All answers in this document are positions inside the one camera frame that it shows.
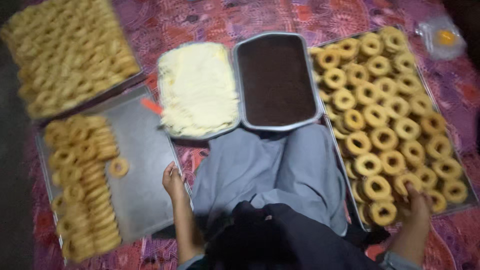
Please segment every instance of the floral carpet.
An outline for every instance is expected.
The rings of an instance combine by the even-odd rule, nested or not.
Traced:
[[[30,0],[36,4],[41,0]],[[155,96],[156,61],[187,41],[214,41],[229,47],[263,31],[301,33],[309,46],[382,25],[403,25],[422,72],[448,122],[456,149],[480,193],[480,157],[476,153],[476,113],[480,106],[479,76],[466,55],[453,61],[428,58],[415,25],[444,14],[439,0],[114,0],[120,20],[147,74]],[[176,146],[189,184],[208,150]],[[26,166],[34,179],[34,267],[65,268],[33,138],[26,147]],[[177,266],[175,240],[145,237],[114,252],[68,269],[169,270]],[[374,257],[385,245],[371,246]],[[427,244],[425,269],[480,269],[480,209],[435,218]]]

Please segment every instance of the baking tray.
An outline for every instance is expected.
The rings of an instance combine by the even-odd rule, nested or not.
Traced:
[[[75,106],[71,109],[62,111],[57,115],[48,116],[48,117],[45,117],[45,118],[32,119],[32,123],[34,125],[43,127],[43,126],[47,125],[47,123],[49,123],[52,120],[66,118],[68,116],[72,116],[74,114],[80,113],[87,108],[90,108],[90,107],[92,107],[92,106],[94,106],[94,105],[96,105],[100,102],[103,102],[103,101],[105,101],[105,100],[107,100],[111,97],[114,97],[114,96],[117,96],[117,95],[121,94],[125,89],[127,89],[127,88],[129,88],[133,85],[136,85],[136,84],[142,82],[145,79],[144,69],[143,69],[142,65],[140,64],[140,61],[138,60],[137,54],[132,50],[132,48],[133,48],[132,43],[127,38],[125,30],[121,26],[120,19],[119,19],[118,15],[116,13],[116,10],[113,6],[112,6],[112,12],[115,14],[115,18],[116,18],[117,22],[119,23],[119,27],[121,27],[121,29],[122,29],[123,38],[127,41],[130,52],[132,53],[133,57],[135,58],[135,62],[137,63],[138,67],[140,68],[140,72],[132,75],[131,77],[125,79],[124,81],[122,81],[119,84],[116,84],[114,86],[111,86],[110,88],[105,89],[105,91],[99,93],[98,95],[80,102],[77,106]]]
[[[301,121],[301,122],[298,122],[298,123],[284,125],[284,126],[257,126],[257,125],[253,125],[253,124],[248,122],[247,115],[246,115],[246,109],[245,109],[245,96],[244,96],[244,93],[243,93],[243,83],[242,83],[242,80],[241,80],[240,67],[239,67],[239,61],[238,61],[238,49],[239,49],[239,46],[241,46],[242,44],[251,42],[251,41],[256,40],[258,38],[267,37],[267,36],[294,36],[294,37],[298,37],[301,40],[302,45],[303,45],[303,55],[305,57],[305,62],[307,64],[307,69],[308,69],[308,73],[309,73],[308,76],[309,76],[309,79],[310,79],[310,85],[311,85],[311,88],[312,88],[313,97],[315,99],[315,106],[316,106],[316,113],[310,119],[307,119],[307,120],[304,120],[304,121]],[[302,37],[302,35],[296,34],[296,33],[287,33],[287,32],[265,32],[265,33],[261,33],[259,35],[253,36],[253,37],[251,37],[249,39],[246,39],[242,42],[239,42],[235,45],[235,47],[233,48],[233,62],[234,62],[234,65],[235,65],[235,77],[236,77],[237,84],[238,84],[238,89],[239,89],[239,92],[240,92],[241,122],[247,128],[253,129],[253,130],[267,130],[267,131],[277,131],[277,132],[289,131],[289,130],[293,130],[293,129],[296,129],[298,127],[313,123],[313,122],[317,121],[325,113],[325,108],[324,108],[323,103],[320,101],[320,96],[318,94],[316,83],[312,78],[313,65],[312,65],[312,62],[310,61],[309,56],[308,56],[307,43],[306,43],[305,39]]]
[[[405,33],[405,30],[403,29],[403,27],[401,25],[392,25],[393,27],[399,29],[400,31],[402,31],[404,33],[404,35],[407,37],[407,34]],[[335,43],[335,42],[338,42],[340,40],[343,40],[343,39],[346,39],[346,38],[350,38],[350,37],[359,37],[365,33],[368,33],[368,32],[376,32],[382,28],[384,28],[385,26],[382,26],[382,27],[377,27],[377,28],[374,28],[374,29],[371,29],[371,30],[367,30],[367,31],[364,31],[364,32],[360,32],[360,33],[356,33],[356,34],[353,34],[353,35],[350,35],[350,36],[346,36],[346,37],[341,37],[341,38],[336,38],[336,39],[333,39],[333,40],[330,40],[330,41],[327,41],[327,42],[323,42],[323,43],[320,43],[318,45],[315,45],[313,47],[323,47],[323,46],[326,46],[328,44],[331,44],[331,43]],[[411,45],[409,42],[407,42],[407,45],[408,45],[408,50],[410,52],[412,52],[412,48],[411,48]],[[442,112],[438,109],[438,104],[437,102],[435,101],[435,97],[433,96],[433,93],[430,89],[430,87],[428,86],[428,83],[427,81],[425,80],[425,77],[423,76],[423,73],[421,72],[421,70],[418,68],[418,65],[415,63],[415,69],[417,71],[417,74],[423,84],[423,87],[425,88],[425,91],[427,93],[427,95],[430,97],[430,100],[432,101],[432,105],[433,105],[433,109],[438,112],[439,114],[442,114]],[[336,147],[336,152],[337,154],[340,156],[340,149],[338,147],[338,143],[336,141],[336,138],[335,138],[335,135],[333,133],[333,126],[330,122],[330,119],[328,118],[328,116],[326,117],[326,121],[327,121],[327,125],[330,129],[330,133],[332,135],[332,137],[334,138],[334,142],[335,142],[335,147]],[[450,144],[454,146],[454,144],[452,143],[453,140],[452,140],[452,136],[450,134],[450,131],[447,129],[445,131],[448,139],[450,140]],[[463,166],[463,163],[462,163],[462,160],[460,158],[460,155],[458,154],[457,150],[454,148],[454,157],[455,159],[460,163],[460,165],[462,165],[462,168],[463,168],[463,175],[462,177],[460,178],[461,181],[463,181],[466,186],[467,186],[467,189],[468,189],[468,197],[467,199],[461,203],[461,204],[452,204],[452,203],[448,203],[447,205],[447,208],[444,212],[441,212],[441,213],[438,213],[438,214],[434,214],[434,216],[443,216],[443,215],[448,215],[448,214],[452,214],[452,213],[455,213],[455,212],[458,212],[458,211],[462,211],[462,210],[465,210],[465,209],[468,209],[470,207],[474,207],[474,206],[478,206],[479,205],[479,199],[477,197],[477,194],[475,193],[473,187],[472,187],[472,182],[470,180],[470,178],[467,176],[466,174],[466,170],[465,170],[465,167]],[[347,171],[345,170],[345,165],[343,163],[343,160],[340,159],[339,162],[341,163],[341,169],[343,171],[343,174],[344,176],[346,177],[346,184],[347,184],[347,187],[348,187],[348,198],[349,198],[349,201],[350,203],[352,204],[352,210],[354,210],[356,213],[354,216],[356,216],[355,219],[358,219],[357,221],[360,221],[360,217],[359,217],[359,213],[358,213],[358,208],[357,208],[357,203],[355,202],[355,200],[353,199],[353,196],[352,196],[352,189],[351,189],[351,185],[350,185],[350,181],[348,180],[348,177],[347,177]],[[363,224],[361,221],[360,221],[360,227],[365,230],[365,231],[369,231],[370,228],[369,226]]]
[[[130,169],[123,178],[110,177],[107,172],[111,202],[123,244],[173,224],[172,204],[163,188],[162,176],[163,170],[172,160],[181,172],[181,165],[168,134],[158,128],[158,115],[140,104],[143,98],[152,98],[146,86],[140,86],[83,112],[84,115],[102,115],[108,118],[120,155],[130,163]],[[43,140],[43,130],[37,133],[35,139],[51,202],[61,190],[51,181],[52,171],[48,167],[50,150]],[[188,184],[185,183],[184,186],[191,196]],[[53,217],[56,224],[59,217],[56,213],[53,213]]]
[[[187,45],[190,45],[190,44],[195,44],[195,43],[207,43],[207,42],[198,42],[198,41],[192,41],[192,42],[186,42],[186,43],[183,43],[183,44],[180,44],[178,47],[176,47],[176,49],[179,49],[181,48],[182,46],[187,46]],[[224,49],[226,51],[229,51],[229,49],[225,46],[223,46]],[[157,68],[157,73],[158,73],[158,62],[160,61],[160,59],[163,57],[164,54],[168,53],[169,51],[166,51],[164,53],[162,53],[162,55],[160,55],[160,57],[157,59],[156,61],[156,68]],[[233,65],[233,61],[232,61],[232,55],[231,53],[228,54],[228,61],[229,61],[229,64],[230,64],[230,67],[232,68],[232,72],[234,73],[234,76],[235,76],[235,71],[234,71],[234,65]],[[157,87],[160,87],[160,75],[157,76]],[[237,92],[237,94],[240,96],[240,93],[239,93],[239,86],[238,86],[238,80],[235,78],[235,91]],[[160,89],[160,98],[158,99],[158,102],[159,104],[163,106],[162,104],[162,91]],[[213,139],[213,138],[216,138],[220,135],[223,135],[225,133],[228,133],[234,129],[236,129],[239,125],[240,125],[240,110],[241,110],[241,105],[240,105],[240,100],[238,102],[238,116],[234,119],[234,122],[233,122],[233,125],[230,126],[230,127],[227,127],[227,128],[224,128],[222,130],[219,130],[219,131],[216,131],[216,132],[210,132],[210,133],[207,133],[207,134],[204,134],[202,136],[190,136],[190,135],[177,135],[175,133],[172,133],[169,131],[169,129],[167,127],[165,127],[165,129],[168,131],[168,134],[170,135],[171,138],[173,139],[181,139],[181,140],[192,140],[192,141],[206,141],[206,140],[210,140],[210,139]]]

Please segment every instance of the gray trousers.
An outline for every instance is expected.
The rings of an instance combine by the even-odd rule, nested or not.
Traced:
[[[194,213],[208,217],[207,227],[247,200],[256,208],[287,204],[345,235],[345,183],[324,126],[310,124],[277,140],[238,128],[209,145],[192,192]]]

